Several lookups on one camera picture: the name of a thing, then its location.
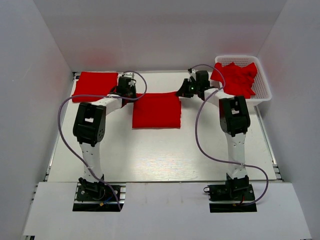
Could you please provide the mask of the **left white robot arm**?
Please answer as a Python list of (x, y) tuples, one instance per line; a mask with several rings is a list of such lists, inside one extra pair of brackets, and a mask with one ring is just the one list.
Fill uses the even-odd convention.
[(104, 179), (100, 161), (100, 142), (106, 132), (106, 116), (137, 97), (136, 80), (128, 75), (120, 76), (117, 86), (106, 98), (94, 102), (81, 102), (78, 106), (73, 135), (76, 137), (86, 162), (83, 179), (92, 184), (88, 193), (99, 200), (105, 196), (106, 187), (98, 181)]

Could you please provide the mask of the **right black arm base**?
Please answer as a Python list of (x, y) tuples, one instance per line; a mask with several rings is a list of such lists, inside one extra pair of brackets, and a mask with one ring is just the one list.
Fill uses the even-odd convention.
[(203, 188), (208, 194), (211, 213), (255, 213), (257, 206), (253, 186), (246, 175), (232, 179), (226, 177), (224, 184), (211, 184)]

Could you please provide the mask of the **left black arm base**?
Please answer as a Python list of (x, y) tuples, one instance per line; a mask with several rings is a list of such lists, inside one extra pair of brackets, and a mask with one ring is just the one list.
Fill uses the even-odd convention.
[(74, 196), (73, 212), (120, 212), (125, 203), (126, 186), (90, 182), (79, 178)]

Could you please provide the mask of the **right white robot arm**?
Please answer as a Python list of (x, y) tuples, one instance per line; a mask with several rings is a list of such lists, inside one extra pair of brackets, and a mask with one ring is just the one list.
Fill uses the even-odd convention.
[[(218, 163), (228, 164), (226, 180), (230, 182), (225, 188), (226, 195), (236, 200), (244, 193), (244, 185), (249, 184), (245, 161), (245, 138), (251, 125), (250, 114), (244, 96), (231, 96), (222, 91), (222, 87), (211, 86), (206, 70), (188, 69), (189, 77), (175, 93), (177, 97), (192, 98), (194, 95), (202, 100), (195, 118), (195, 140), (200, 152)], [(228, 159), (222, 160), (208, 155), (201, 147), (198, 138), (198, 123), (206, 103), (215, 105), (219, 110), (219, 124), (227, 141)]]

